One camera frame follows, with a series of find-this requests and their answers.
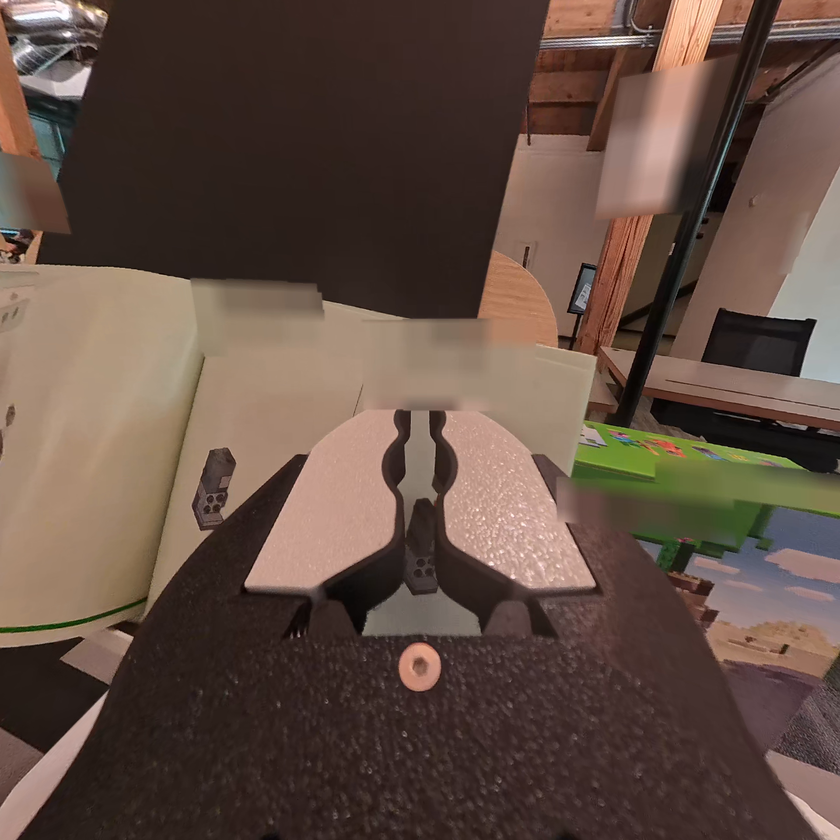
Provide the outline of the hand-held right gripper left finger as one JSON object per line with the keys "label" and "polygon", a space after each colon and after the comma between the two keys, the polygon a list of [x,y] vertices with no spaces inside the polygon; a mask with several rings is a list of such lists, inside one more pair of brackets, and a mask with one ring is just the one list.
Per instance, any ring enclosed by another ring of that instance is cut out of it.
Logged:
{"label": "hand-held right gripper left finger", "polygon": [[313,446],[254,564],[245,590],[322,595],[399,550],[404,444],[410,416],[366,410]]}

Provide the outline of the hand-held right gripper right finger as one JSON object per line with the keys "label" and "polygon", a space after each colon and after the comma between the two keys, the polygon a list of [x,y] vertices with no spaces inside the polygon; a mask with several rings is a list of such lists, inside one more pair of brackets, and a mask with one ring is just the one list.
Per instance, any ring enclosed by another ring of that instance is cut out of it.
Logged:
{"label": "hand-held right gripper right finger", "polygon": [[474,411],[433,411],[437,581],[447,595],[567,595],[595,578],[528,447]]}

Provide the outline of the sign stand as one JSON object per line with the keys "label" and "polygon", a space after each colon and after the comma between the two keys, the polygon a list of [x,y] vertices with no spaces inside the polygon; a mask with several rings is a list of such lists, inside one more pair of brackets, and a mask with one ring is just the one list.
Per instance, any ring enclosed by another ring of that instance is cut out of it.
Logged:
{"label": "sign stand", "polygon": [[573,292],[570,298],[567,312],[575,316],[572,334],[569,339],[568,349],[572,350],[576,342],[581,322],[585,315],[592,286],[594,284],[597,266],[594,264],[582,263],[574,283]]}

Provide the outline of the instruction booklet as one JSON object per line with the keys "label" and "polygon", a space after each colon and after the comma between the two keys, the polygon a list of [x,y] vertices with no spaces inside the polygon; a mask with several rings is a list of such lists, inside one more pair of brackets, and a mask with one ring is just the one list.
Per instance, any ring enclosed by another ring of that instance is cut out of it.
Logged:
{"label": "instruction booklet", "polygon": [[[273,475],[366,410],[474,411],[570,472],[594,363],[522,321],[404,320],[312,287],[2,270],[2,648],[146,616]],[[255,555],[267,537],[256,537]],[[322,595],[359,627],[403,545]]]}

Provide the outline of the pale wooden table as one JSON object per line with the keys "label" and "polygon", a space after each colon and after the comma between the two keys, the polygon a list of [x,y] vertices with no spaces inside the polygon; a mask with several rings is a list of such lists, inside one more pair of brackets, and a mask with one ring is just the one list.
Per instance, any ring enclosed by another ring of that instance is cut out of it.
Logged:
{"label": "pale wooden table", "polygon": [[643,395],[837,433],[839,384],[654,357]]}

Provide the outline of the green toy set box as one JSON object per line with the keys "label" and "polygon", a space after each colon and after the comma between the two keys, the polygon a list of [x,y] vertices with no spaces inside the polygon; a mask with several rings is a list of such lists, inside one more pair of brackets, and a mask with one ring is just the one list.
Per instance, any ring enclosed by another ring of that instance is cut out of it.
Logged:
{"label": "green toy set box", "polygon": [[838,492],[756,485],[721,510],[723,542],[637,531],[705,631],[763,751],[839,771]]}

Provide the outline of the black pole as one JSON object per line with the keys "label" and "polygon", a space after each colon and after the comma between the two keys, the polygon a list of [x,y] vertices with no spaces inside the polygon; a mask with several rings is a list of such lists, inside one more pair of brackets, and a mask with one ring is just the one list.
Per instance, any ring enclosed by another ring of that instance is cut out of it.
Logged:
{"label": "black pole", "polygon": [[612,415],[615,425],[629,427],[634,419],[656,350],[686,273],[700,223],[718,182],[780,5],[779,1],[752,3],[738,54],[731,62],[728,76],[724,77],[722,70],[715,70],[712,74],[713,81],[727,81],[728,85],[726,89],[719,89],[717,94],[720,107],[716,110],[718,121],[715,129],[711,130],[710,122],[706,123],[702,131],[703,140],[695,144],[689,158],[686,173],[688,181],[682,187],[679,198],[679,206],[685,212],[677,228],[673,250],[658,283],[617,409]]}

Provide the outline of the black mesh office chair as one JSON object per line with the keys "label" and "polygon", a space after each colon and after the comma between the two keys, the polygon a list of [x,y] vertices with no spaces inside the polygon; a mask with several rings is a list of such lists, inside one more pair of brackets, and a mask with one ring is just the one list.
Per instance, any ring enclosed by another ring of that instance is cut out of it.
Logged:
{"label": "black mesh office chair", "polygon": [[720,308],[701,362],[799,377],[814,319],[754,316]]}

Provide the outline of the black flat panel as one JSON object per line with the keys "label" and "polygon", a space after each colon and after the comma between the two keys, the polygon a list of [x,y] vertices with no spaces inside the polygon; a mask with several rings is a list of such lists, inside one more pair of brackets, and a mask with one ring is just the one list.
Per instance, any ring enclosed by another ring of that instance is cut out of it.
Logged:
{"label": "black flat panel", "polygon": [[480,307],[546,1],[121,1],[41,264]]}

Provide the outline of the wooden post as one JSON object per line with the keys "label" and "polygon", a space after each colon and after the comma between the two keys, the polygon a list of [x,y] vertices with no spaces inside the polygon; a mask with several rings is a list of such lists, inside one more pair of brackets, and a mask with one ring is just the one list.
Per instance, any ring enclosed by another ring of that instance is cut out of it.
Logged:
{"label": "wooden post", "polygon": [[[614,133],[616,95],[620,81],[633,71],[669,70],[702,61],[718,21],[721,1],[628,2],[625,26],[634,35],[657,30],[658,42],[653,58],[644,49],[616,52],[607,76],[603,102],[598,106],[588,150],[598,148]],[[600,347],[611,347],[623,315],[638,262],[653,217],[624,217],[613,220],[606,230],[595,279],[573,349],[596,355]]]}

